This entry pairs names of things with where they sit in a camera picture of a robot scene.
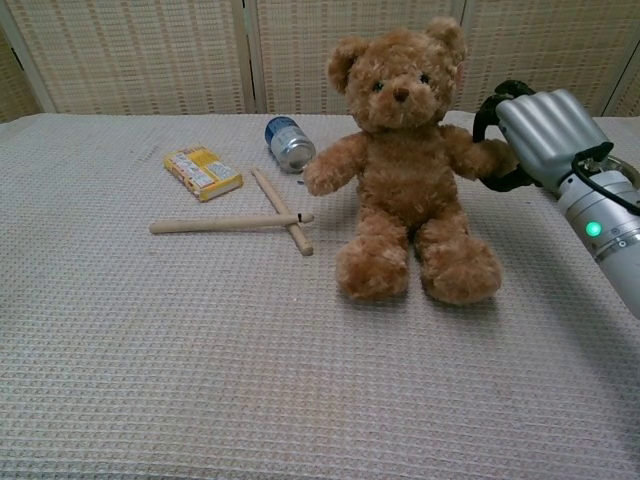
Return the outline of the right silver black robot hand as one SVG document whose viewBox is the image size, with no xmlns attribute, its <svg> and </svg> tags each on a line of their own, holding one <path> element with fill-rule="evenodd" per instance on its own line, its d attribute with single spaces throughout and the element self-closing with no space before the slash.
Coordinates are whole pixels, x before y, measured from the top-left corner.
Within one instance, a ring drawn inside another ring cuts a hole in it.
<svg viewBox="0 0 640 480">
<path fill-rule="evenodd" d="M 582 103 L 565 89 L 536 92 L 526 83 L 506 80 L 476 112 L 472 136 L 479 143 L 496 126 L 518 159 L 514 170 L 482 183 L 497 192 L 535 185 L 557 194 L 574 173 L 574 164 L 601 162 L 613 143 Z"/>
</svg>

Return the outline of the brown plush teddy bear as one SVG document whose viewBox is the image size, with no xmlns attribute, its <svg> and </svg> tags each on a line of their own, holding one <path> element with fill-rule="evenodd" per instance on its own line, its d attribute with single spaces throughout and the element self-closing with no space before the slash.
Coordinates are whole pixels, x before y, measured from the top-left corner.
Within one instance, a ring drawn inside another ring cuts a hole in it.
<svg viewBox="0 0 640 480">
<path fill-rule="evenodd" d="M 357 131 L 318 153 L 303 179 L 314 196 L 358 184 L 355 233 L 336 257 L 338 285 L 352 299 L 403 294 L 411 255 L 435 300 L 473 304 L 501 286 L 499 260 L 470 232 L 456 181 L 504 177 L 517 159 L 504 141 L 475 141 L 444 120 L 466 53 L 459 23 L 437 17 L 421 31 L 344 38 L 329 55 L 328 81 Z"/>
</svg>

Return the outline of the blue silver drink can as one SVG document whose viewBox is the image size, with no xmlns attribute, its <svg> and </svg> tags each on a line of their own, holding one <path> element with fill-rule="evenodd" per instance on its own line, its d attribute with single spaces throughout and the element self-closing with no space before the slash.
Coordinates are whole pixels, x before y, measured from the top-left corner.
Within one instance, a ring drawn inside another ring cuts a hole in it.
<svg viewBox="0 0 640 480">
<path fill-rule="evenodd" d="M 264 136 L 276 163 L 287 173 L 301 173 L 316 155 L 313 142 L 298 123 L 288 116 L 270 119 Z"/>
</svg>

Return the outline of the plain wooden drumstick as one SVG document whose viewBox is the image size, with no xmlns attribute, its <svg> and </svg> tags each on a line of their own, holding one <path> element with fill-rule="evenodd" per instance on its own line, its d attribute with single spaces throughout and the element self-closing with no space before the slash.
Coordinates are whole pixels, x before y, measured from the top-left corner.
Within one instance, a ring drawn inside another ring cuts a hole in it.
<svg viewBox="0 0 640 480">
<path fill-rule="evenodd" d="M 271 184 L 268 178 L 258 169 L 252 168 L 251 174 L 255 178 L 257 184 L 262 189 L 263 193 L 271 202 L 276 212 L 281 215 L 289 215 L 296 217 L 293 224 L 286 226 L 289 234 L 291 235 L 296 247 L 303 256 L 311 256 L 314 253 L 313 246 L 310 240 L 304 234 L 299 221 L 299 215 L 293 214 L 285 202 L 280 197 L 275 187 Z"/>
</svg>

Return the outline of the wooden drumstick with black mark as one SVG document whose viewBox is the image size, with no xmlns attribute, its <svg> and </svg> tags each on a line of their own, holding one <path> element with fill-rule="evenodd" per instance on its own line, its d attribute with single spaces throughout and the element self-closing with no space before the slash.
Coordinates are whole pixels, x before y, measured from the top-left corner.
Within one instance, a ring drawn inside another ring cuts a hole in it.
<svg viewBox="0 0 640 480">
<path fill-rule="evenodd" d="M 288 226 L 310 223 L 315 219 L 310 213 L 277 214 L 273 216 L 227 216 L 212 219 L 164 220 L 152 223 L 152 234 L 182 233 L 199 231 L 225 231 L 233 229 Z"/>
</svg>

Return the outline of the woven folding screen panel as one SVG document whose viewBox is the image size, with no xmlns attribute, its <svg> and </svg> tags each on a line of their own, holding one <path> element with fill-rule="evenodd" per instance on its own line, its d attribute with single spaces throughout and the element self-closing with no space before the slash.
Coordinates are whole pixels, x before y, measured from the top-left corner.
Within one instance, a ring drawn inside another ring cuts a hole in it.
<svg viewBox="0 0 640 480">
<path fill-rule="evenodd" d="M 244 0 L 258 111 L 347 112 L 329 84 L 330 52 L 348 36 L 373 39 L 398 27 L 422 31 L 437 16 L 461 22 L 466 0 Z"/>
<path fill-rule="evenodd" d="M 0 0 L 46 113 L 252 113 L 243 0 Z"/>
<path fill-rule="evenodd" d="M 467 112 L 501 82 L 564 88 L 603 114 L 640 43 L 640 0 L 465 0 L 468 42 L 456 108 Z"/>
<path fill-rule="evenodd" d="M 19 59 L 0 27 L 0 123 L 40 112 Z"/>
<path fill-rule="evenodd" d="M 608 101 L 604 116 L 640 116 L 640 43 L 636 46 Z"/>
</svg>

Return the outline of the yellow printed cardboard box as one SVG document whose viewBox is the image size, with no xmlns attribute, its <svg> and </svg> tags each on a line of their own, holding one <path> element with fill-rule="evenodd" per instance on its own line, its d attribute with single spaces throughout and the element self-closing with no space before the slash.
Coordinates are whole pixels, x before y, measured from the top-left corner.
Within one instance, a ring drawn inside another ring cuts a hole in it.
<svg viewBox="0 0 640 480">
<path fill-rule="evenodd" d="M 163 165 L 201 203 L 241 188 L 242 174 L 223 163 L 205 146 L 182 148 L 167 154 Z"/>
</svg>

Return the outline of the beige woven fringed tablecloth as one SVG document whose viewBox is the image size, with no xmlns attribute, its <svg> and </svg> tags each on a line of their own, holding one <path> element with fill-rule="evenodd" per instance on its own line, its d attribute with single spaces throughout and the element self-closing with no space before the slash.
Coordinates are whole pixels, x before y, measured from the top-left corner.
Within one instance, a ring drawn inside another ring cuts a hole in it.
<svg viewBox="0 0 640 480">
<path fill-rule="evenodd" d="M 504 266 L 487 302 L 352 302 L 352 187 L 311 197 L 264 115 L 0 124 L 0 480 L 640 480 L 640 320 L 554 200 L 461 181 Z M 164 165 L 202 145 L 241 188 Z M 164 220 L 286 226 L 152 234 Z"/>
</svg>

